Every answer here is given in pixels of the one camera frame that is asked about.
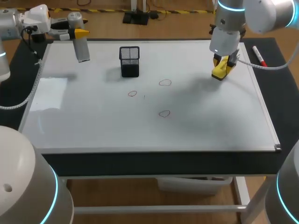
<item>robotic arm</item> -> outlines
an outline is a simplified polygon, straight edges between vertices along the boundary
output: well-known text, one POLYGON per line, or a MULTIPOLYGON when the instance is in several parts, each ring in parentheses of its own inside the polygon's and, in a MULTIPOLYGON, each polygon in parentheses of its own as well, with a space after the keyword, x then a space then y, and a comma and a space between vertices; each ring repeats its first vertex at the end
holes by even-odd
MULTIPOLYGON (((0 10, 0 82, 10 76, 9 65, 6 59, 6 52, 2 46, 2 41, 23 38, 26 31, 32 41, 40 43, 46 40, 49 34, 59 40, 73 40, 76 57, 79 62, 90 60, 86 36, 89 31, 84 30, 84 23, 87 20, 82 19, 79 12, 70 13, 68 18, 52 19, 46 5, 40 5, 19 13, 16 9, 0 10)), ((38 60, 41 58, 31 48, 29 43, 25 42, 30 51, 38 60)))
POLYGON ((299 0, 218 0, 210 50, 215 66, 227 57, 227 70, 213 77, 222 80, 235 67, 245 22, 258 34, 284 27, 299 29, 299 0))

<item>black stand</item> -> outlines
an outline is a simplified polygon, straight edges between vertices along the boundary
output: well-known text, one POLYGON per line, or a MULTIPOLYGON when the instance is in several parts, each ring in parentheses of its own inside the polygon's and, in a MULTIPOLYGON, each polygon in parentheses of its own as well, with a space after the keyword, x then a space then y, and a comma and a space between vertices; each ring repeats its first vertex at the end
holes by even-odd
POLYGON ((143 11, 137 10, 136 12, 125 12, 122 23, 147 25, 149 20, 149 14, 143 11))

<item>mesh pencil holder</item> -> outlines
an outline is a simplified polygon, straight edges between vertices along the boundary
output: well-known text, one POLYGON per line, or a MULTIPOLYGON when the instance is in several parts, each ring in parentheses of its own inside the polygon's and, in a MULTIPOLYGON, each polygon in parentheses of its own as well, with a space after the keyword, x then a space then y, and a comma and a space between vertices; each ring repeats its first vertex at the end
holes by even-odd
POLYGON ((122 77, 139 77, 139 57, 139 47, 120 47, 122 77))

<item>red ink mark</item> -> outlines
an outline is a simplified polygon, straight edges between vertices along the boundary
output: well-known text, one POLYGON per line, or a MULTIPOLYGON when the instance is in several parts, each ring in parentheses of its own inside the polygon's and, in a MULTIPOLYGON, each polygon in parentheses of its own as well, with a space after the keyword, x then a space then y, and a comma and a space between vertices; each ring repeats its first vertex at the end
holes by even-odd
POLYGON ((164 80, 159 82, 159 85, 170 86, 171 85, 171 80, 170 79, 164 79, 164 80))
POLYGON ((159 113, 160 117, 166 118, 170 115, 170 111, 162 111, 159 113))
POLYGON ((135 96, 136 94, 137 94, 137 91, 131 91, 131 92, 128 93, 128 96, 129 96, 129 97, 133 97, 133 96, 135 96))

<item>cable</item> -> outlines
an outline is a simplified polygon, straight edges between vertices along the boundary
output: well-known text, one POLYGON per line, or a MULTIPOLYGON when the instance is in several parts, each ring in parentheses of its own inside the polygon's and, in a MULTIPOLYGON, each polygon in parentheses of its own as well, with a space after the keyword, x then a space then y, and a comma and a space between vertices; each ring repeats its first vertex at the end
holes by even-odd
POLYGON ((38 53, 32 49, 31 44, 30 44, 30 38, 31 38, 31 34, 32 34, 32 30, 34 30, 34 28, 32 27, 25 27, 22 29, 21 31, 21 38, 23 40, 23 42, 26 44, 26 46, 29 48, 29 50, 31 51, 31 53, 37 58, 37 60, 41 60, 41 57, 38 55, 38 53), (24 31, 27 30, 28 35, 29 35, 29 42, 27 43, 27 41, 24 39, 24 31))
POLYGON ((149 0, 149 1, 150 1, 150 3, 151 3, 154 7, 156 7, 156 8, 162 8, 162 9, 165 11, 165 16, 164 16, 162 19, 157 19, 157 20, 159 20, 159 21, 164 20, 164 19, 167 17, 167 10, 166 10, 164 7, 162 7, 162 6, 156 6, 154 3, 152 3, 151 0, 149 0))
POLYGON ((149 7, 148 11, 146 11, 148 13, 150 11, 150 5, 148 4, 147 0, 146 0, 146 5, 149 7))
POLYGON ((13 109, 17 109, 21 106, 24 106, 30 100, 32 95, 35 93, 35 91, 37 89, 37 86, 38 86, 38 83, 39 83, 39 80, 41 79, 41 76, 42 76, 42 73, 39 72, 36 76, 36 79, 34 81, 34 84, 33 84, 33 87, 32 87, 32 90, 31 90, 30 94, 27 96, 27 98, 23 102, 21 102, 18 105, 15 105, 15 106, 0 106, 0 110, 13 110, 13 109))
MULTIPOLYGON (((27 28, 24 28, 24 29, 21 31, 21 38, 22 38, 22 40, 24 41, 24 43, 26 44, 26 46, 29 48, 29 50, 31 51, 31 53, 33 53, 34 56, 38 59, 38 63, 37 63, 37 64, 41 64, 41 63, 42 63, 41 57, 40 57, 40 56, 37 54, 37 52, 34 51, 34 50, 31 48, 31 46, 30 46, 30 36, 31 36, 30 31, 29 31, 29 33, 28 33, 28 35, 29 35, 29 41, 28 41, 28 43, 27 43, 27 42, 25 41, 25 39, 24 39, 24 31, 25 31, 26 29, 28 30, 28 29, 30 29, 30 28, 27 27, 27 28)), ((21 106, 24 106, 24 105, 30 100, 30 98, 32 97, 32 95, 35 93, 35 91, 36 91, 36 89, 37 89, 37 86, 38 86, 38 83, 39 83, 39 80, 40 80, 41 76, 42 76, 42 73, 41 73, 41 72, 37 73, 37 76, 36 76, 36 79, 35 79, 35 81, 34 81, 32 90, 31 90, 30 94, 27 96, 27 98, 26 98, 23 102, 21 102, 21 103, 18 104, 18 105, 15 105, 15 106, 0 106, 0 110, 13 110, 13 109, 17 109, 17 108, 19 108, 19 107, 21 107, 21 106)))
POLYGON ((299 42, 297 43, 297 46, 294 50, 294 53, 292 54, 291 58, 289 59, 289 61, 287 63, 285 63, 284 65, 281 65, 281 66, 278 66, 278 67, 263 67, 263 66, 259 66, 259 65, 256 65, 256 64, 251 64, 251 63, 248 63, 248 62, 245 62, 245 61, 242 61, 239 59, 239 56, 238 55, 238 58, 237 60, 243 64, 246 64, 246 65, 249 65, 253 68, 257 68, 257 69, 264 69, 264 70, 279 70, 279 69, 284 69, 285 67, 287 67, 289 65, 289 63, 292 62, 292 60, 295 58, 296 54, 298 53, 299 51, 299 42))
POLYGON ((79 4, 79 0, 77 0, 77 5, 78 5, 78 6, 87 6, 87 5, 89 5, 91 2, 92 2, 92 0, 89 0, 88 3, 86 3, 86 4, 79 4))

